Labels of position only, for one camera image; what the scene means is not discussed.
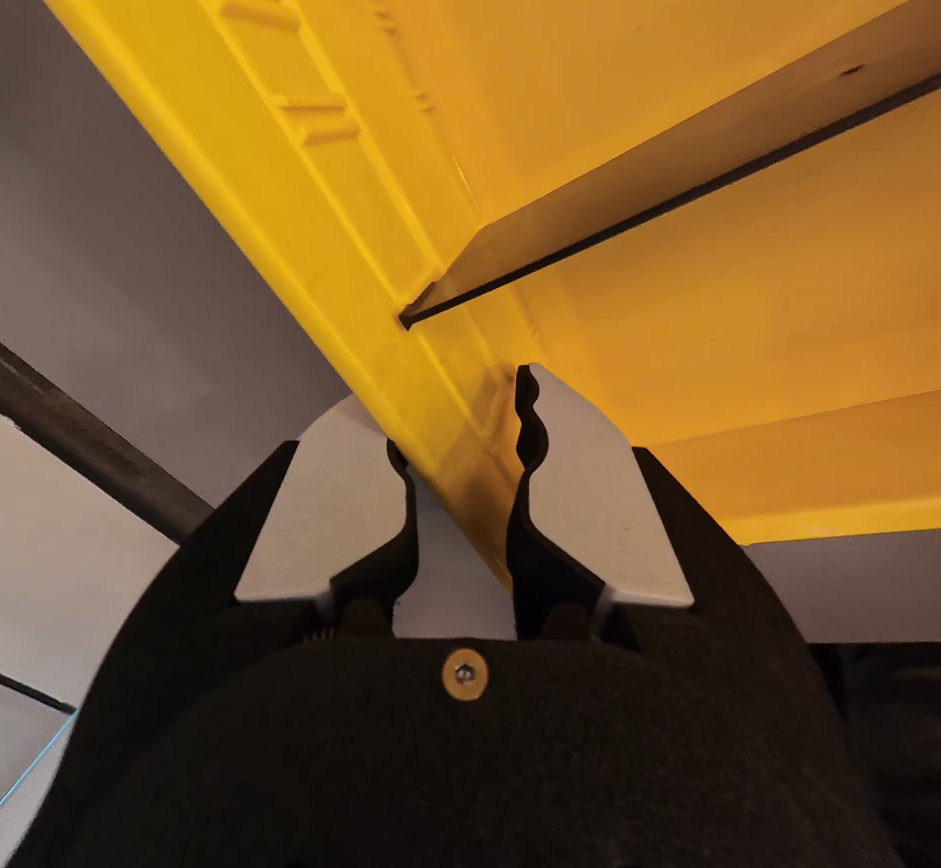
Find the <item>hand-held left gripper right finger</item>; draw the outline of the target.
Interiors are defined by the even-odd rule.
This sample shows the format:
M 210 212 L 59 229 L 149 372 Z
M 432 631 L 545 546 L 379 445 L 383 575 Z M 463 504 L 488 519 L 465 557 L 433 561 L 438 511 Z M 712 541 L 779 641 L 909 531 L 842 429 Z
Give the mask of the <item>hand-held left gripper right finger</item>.
M 586 397 L 538 364 L 516 375 L 522 466 L 505 544 L 515 608 L 694 597 L 633 446 Z

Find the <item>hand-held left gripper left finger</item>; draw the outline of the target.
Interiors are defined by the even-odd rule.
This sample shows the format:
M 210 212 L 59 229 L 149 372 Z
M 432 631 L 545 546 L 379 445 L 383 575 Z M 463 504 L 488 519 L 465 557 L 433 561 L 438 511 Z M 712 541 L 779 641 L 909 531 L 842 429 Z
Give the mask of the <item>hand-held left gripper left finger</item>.
M 241 603 L 337 603 L 353 568 L 415 522 L 407 465 L 351 395 L 301 435 L 234 591 Z

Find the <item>yellow plastic bin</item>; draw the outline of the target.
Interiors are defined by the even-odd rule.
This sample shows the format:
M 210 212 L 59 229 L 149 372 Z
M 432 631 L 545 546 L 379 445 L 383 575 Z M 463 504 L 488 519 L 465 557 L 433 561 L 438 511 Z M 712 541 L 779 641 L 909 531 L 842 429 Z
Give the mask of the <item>yellow plastic bin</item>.
M 740 544 L 939 527 L 939 90 L 406 330 L 485 226 L 908 0 L 44 0 L 508 584 L 516 367 Z

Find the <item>black bin divider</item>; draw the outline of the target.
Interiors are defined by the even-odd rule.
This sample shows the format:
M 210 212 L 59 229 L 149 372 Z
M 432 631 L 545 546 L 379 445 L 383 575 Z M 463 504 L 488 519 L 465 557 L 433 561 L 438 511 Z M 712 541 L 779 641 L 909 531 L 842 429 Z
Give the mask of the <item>black bin divider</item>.
M 908 0 L 481 229 L 399 315 L 410 329 L 940 86 L 940 0 Z

